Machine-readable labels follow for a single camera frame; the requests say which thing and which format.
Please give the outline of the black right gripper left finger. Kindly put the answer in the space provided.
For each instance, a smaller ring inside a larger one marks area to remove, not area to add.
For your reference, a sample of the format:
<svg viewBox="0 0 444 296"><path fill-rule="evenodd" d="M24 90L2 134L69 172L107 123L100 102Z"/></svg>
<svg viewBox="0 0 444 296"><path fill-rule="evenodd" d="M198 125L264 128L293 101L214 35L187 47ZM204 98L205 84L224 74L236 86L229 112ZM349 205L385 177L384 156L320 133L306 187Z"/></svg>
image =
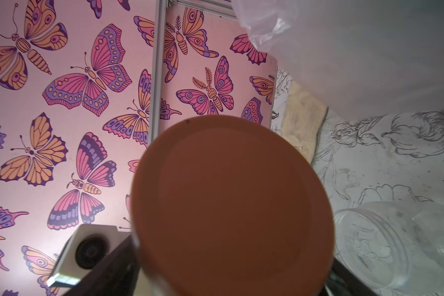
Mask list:
<svg viewBox="0 0 444 296"><path fill-rule="evenodd" d="M140 266L131 236L104 257L67 296L131 296L134 294Z"/></svg>

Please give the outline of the clear peanut jar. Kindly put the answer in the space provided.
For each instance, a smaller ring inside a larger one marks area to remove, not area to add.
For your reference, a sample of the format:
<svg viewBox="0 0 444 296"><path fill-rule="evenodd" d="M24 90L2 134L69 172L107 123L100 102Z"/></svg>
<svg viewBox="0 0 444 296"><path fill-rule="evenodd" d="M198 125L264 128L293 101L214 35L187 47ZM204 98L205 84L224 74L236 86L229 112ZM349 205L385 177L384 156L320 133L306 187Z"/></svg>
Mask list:
<svg viewBox="0 0 444 296"><path fill-rule="evenodd" d="M334 222L338 260L370 288L444 292L444 205L368 202Z"/></svg>

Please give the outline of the brown jar lid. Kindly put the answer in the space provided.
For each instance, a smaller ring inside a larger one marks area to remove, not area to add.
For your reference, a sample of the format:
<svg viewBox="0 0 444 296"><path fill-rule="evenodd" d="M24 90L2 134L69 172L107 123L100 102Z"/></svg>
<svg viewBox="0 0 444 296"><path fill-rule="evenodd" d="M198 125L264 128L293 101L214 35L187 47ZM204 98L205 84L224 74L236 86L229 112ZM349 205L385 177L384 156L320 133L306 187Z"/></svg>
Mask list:
<svg viewBox="0 0 444 296"><path fill-rule="evenodd" d="M333 263L333 212L311 165L248 120L165 130L131 189L139 262L163 296L315 296Z"/></svg>

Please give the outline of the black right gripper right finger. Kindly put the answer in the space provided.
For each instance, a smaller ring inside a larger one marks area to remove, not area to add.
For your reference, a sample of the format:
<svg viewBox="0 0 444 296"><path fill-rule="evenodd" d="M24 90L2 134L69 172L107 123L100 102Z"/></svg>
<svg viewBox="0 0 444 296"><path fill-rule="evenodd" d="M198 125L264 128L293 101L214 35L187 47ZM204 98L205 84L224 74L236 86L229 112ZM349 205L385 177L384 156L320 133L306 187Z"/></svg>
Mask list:
<svg viewBox="0 0 444 296"><path fill-rule="evenodd" d="M338 259L334 259L319 296L377 296L354 276Z"/></svg>

